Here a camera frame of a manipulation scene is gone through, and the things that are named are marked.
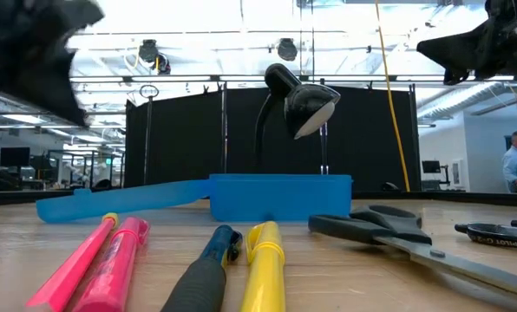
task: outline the wooden table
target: wooden table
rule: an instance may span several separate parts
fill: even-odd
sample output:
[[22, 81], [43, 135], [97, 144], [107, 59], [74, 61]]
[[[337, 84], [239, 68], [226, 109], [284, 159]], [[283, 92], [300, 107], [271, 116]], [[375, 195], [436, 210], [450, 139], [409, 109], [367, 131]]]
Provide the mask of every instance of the wooden table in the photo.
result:
[[[374, 203], [357, 200], [354, 206]], [[517, 208], [437, 201], [376, 201], [423, 216], [434, 245], [457, 256], [517, 274], [517, 250], [470, 242], [460, 222], [508, 224]], [[128, 311], [158, 312], [180, 275], [219, 224], [202, 201], [181, 208], [135, 213], [151, 221], [148, 246], [136, 259]], [[0, 206], [0, 311], [21, 311], [98, 220], [44, 224], [34, 205]], [[246, 233], [252, 224], [231, 224]], [[281, 224], [287, 311], [501, 311], [511, 298], [426, 269], [390, 247], [356, 244], [310, 234], [305, 224]], [[245, 254], [228, 267], [224, 311], [238, 311], [245, 289]]]

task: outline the black curtain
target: black curtain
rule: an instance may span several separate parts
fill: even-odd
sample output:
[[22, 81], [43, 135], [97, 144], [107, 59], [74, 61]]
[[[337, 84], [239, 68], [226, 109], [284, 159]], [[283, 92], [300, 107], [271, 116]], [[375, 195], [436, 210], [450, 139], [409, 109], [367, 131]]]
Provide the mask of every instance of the black curtain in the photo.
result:
[[222, 172], [223, 151], [221, 93], [154, 101], [148, 184], [208, 179]]
[[[228, 89], [227, 172], [254, 172], [254, 132], [267, 88]], [[294, 140], [285, 127], [283, 106], [274, 107], [266, 121], [262, 173], [318, 174], [322, 164], [318, 132]]]
[[[380, 191], [384, 182], [405, 190], [388, 92], [333, 87], [342, 97], [328, 121], [330, 174], [349, 174], [354, 192]], [[411, 191], [420, 191], [415, 103], [408, 92], [392, 92]]]
[[126, 154], [124, 186], [144, 184], [145, 142], [147, 137], [147, 104], [136, 107], [126, 103]]

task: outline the scissors blade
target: scissors blade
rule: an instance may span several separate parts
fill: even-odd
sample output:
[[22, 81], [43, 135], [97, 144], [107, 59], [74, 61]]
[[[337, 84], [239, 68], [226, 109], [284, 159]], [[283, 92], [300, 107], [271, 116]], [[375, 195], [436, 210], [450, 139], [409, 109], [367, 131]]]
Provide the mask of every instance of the scissors blade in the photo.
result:
[[507, 296], [517, 295], [517, 275], [485, 264], [450, 255], [429, 244], [411, 243], [396, 237], [376, 237], [376, 241], [409, 253], [410, 260], [434, 270], [490, 288]]

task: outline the computer monitor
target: computer monitor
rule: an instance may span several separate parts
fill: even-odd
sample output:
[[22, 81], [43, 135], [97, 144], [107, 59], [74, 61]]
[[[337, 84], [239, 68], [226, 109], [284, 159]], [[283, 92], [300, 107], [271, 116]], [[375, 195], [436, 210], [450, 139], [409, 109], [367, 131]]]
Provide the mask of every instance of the computer monitor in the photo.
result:
[[423, 160], [422, 170], [424, 173], [441, 173], [440, 161], [438, 160]]
[[0, 166], [29, 166], [30, 152], [28, 147], [2, 147]]

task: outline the yellow marker cap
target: yellow marker cap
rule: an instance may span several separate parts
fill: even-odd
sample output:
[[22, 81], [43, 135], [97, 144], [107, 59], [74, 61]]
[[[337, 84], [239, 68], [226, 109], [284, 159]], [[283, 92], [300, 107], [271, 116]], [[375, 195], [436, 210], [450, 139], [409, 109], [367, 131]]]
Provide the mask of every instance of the yellow marker cap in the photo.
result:
[[118, 224], [120, 223], [120, 219], [118, 218], [118, 215], [114, 212], [109, 212], [109, 213], [105, 214], [104, 217], [102, 217], [102, 221], [104, 221], [108, 218], [110, 218], [114, 221], [114, 227], [118, 226]]
[[247, 251], [247, 260], [249, 263], [254, 259], [257, 250], [262, 248], [272, 248], [278, 252], [285, 263], [284, 250], [282, 248], [282, 237], [279, 234], [278, 224], [273, 221], [264, 222], [254, 226], [249, 230], [245, 237], [245, 249]]

